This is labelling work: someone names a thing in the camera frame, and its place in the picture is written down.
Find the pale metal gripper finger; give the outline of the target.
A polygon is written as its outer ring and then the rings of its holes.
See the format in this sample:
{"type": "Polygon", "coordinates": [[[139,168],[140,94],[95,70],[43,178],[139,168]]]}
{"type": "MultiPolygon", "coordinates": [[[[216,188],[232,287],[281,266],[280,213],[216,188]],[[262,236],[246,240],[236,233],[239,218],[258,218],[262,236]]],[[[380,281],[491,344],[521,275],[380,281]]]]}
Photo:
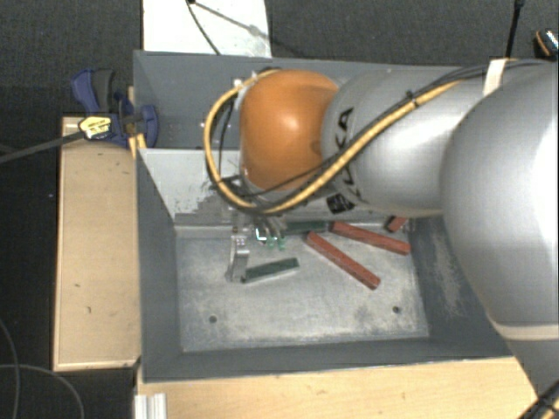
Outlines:
{"type": "Polygon", "coordinates": [[[237,264],[237,251],[238,251],[238,236],[231,235],[230,256],[228,260],[227,270],[225,277],[229,282],[235,282],[236,277],[236,264],[237,264]]]}
{"type": "Polygon", "coordinates": [[[245,279],[246,269],[250,258],[250,250],[247,244],[247,237],[237,238],[237,280],[242,282],[245,279]]]}

